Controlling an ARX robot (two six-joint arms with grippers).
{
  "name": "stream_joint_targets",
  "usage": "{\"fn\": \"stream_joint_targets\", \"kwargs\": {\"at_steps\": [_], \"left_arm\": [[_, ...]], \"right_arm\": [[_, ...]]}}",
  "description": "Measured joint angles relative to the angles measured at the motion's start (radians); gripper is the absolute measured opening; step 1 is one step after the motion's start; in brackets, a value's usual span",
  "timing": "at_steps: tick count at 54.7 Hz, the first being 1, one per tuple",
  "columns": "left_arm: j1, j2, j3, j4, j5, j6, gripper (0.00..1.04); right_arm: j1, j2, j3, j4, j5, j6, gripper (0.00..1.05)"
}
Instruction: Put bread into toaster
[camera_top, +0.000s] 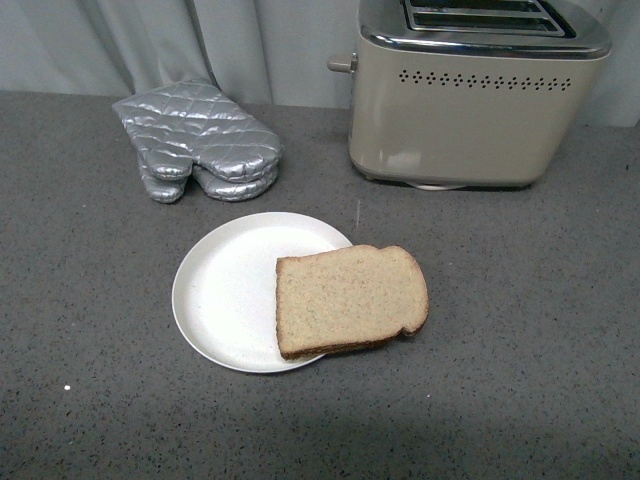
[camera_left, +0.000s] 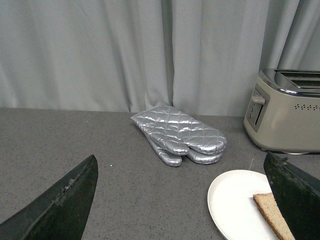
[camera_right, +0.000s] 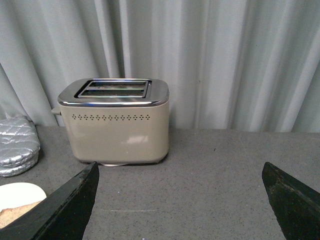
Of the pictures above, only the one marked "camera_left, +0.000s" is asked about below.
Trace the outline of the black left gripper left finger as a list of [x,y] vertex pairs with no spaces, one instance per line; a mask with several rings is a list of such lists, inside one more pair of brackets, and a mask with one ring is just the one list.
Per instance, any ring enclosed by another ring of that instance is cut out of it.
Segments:
[[2,240],[80,240],[95,196],[98,162],[90,155],[0,225]]

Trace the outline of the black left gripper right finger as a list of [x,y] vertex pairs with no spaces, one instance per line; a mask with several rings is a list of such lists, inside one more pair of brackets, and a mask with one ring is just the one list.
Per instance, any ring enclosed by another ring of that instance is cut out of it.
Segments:
[[264,172],[277,206],[297,240],[320,238],[320,180],[272,152]]

